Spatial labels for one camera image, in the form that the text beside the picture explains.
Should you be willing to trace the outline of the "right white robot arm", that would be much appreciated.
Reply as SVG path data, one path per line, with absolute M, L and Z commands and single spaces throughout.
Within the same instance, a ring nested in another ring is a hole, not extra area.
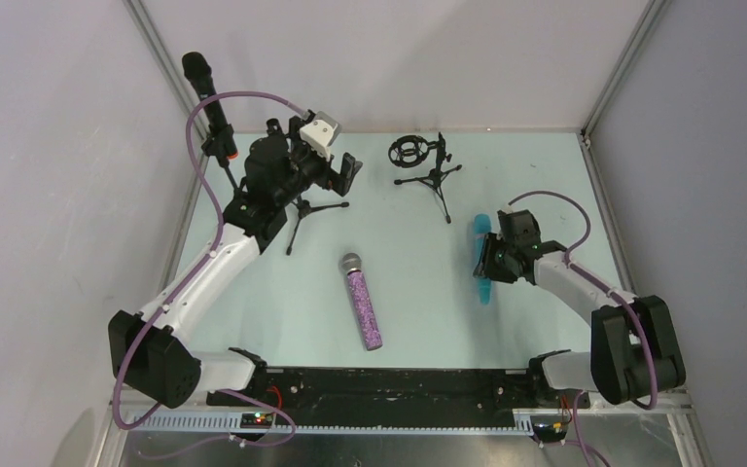
M 618 289 L 567 260 L 564 245 L 542 240 L 528 210 L 500 211 L 497 218 L 497 233 L 488 215 L 474 219 L 480 300 L 488 300 L 488 282 L 523 280 L 560 299 L 590 327 L 588 351 L 555 350 L 530 359 L 529 372 L 539 385 L 596 392 L 619 405 L 685 384 L 685 364 L 663 299 Z

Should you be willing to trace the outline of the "blue microphone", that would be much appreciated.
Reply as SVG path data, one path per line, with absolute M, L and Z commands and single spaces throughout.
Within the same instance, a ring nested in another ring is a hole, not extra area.
M 480 260 L 482 248 L 484 246 L 485 236 L 492 230 L 492 224 L 490 217 L 487 214 L 481 213 L 475 216 L 472 231 L 474 238 L 474 261 L 477 263 Z M 476 278 L 477 291 L 482 305 L 489 305 L 492 297 L 492 282 L 490 279 L 477 277 Z

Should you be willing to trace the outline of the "black microphone orange end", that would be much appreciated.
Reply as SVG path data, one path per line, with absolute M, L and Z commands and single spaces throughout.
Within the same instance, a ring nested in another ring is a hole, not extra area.
M 182 56 L 181 63 L 184 76 L 200 101 L 204 101 L 217 93 L 213 83 L 212 68 L 201 53 L 186 53 Z M 219 101 L 211 101 L 206 104 L 203 112 L 208 120 L 208 134 L 211 128 L 219 128 L 230 124 Z

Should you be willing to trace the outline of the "purple glitter microphone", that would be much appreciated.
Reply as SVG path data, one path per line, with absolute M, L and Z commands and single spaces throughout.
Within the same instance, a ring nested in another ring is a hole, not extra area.
M 356 253 L 345 254 L 340 261 L 351 306 L 355 313 L 364 348 L 374 351 L 382 347 L 382 336 L 378 328 L 373 302 L 362 271 L 361 257 Z

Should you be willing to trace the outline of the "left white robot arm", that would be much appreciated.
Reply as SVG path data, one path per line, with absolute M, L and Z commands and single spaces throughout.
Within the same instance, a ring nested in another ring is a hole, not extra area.
M 195 327 L 231 282 L 258 259 L 287 222 L 289 204 L 313 186 L 344 197 L 362 167 L 344 154 L 332 168 L 341 126 L 324 113 L 276 119 L 255 140 L 245 174 L 212 237 L 192 264 L 135 313 L 118 311 L 108 325 L 112 370 L 122 383 L 175 409 L 197 392 L 249 385 L 260 360 L 244 350 L 188 349 Z

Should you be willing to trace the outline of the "black round base stand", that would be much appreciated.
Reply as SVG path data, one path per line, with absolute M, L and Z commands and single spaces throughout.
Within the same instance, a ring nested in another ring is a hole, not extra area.
M 225 171 L 233 190 L 239 193 L 241 186 L 236 182 L 230 169 L 230 161 L 238 156 L 233 136 L 234 130 L 230 124 L 211 128 L 201 148 L 205 156 L 216 159 L 218 165 Z

